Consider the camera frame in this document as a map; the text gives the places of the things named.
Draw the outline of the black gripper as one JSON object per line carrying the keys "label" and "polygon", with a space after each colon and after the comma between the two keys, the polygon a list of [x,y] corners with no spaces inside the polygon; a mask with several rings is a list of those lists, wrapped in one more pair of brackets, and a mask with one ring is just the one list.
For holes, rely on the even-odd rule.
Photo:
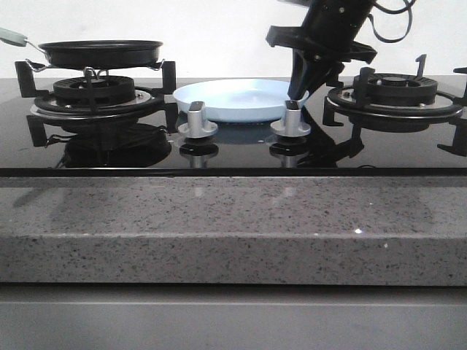
{"label": "black gripper", "polygon": [[372,7],[370,1],[312,1],[300,26],[270,27],[268,44],[293,50],[290,100],[323,85],[341,87],[343,62],[373,61],[376,50],[355,41]]}

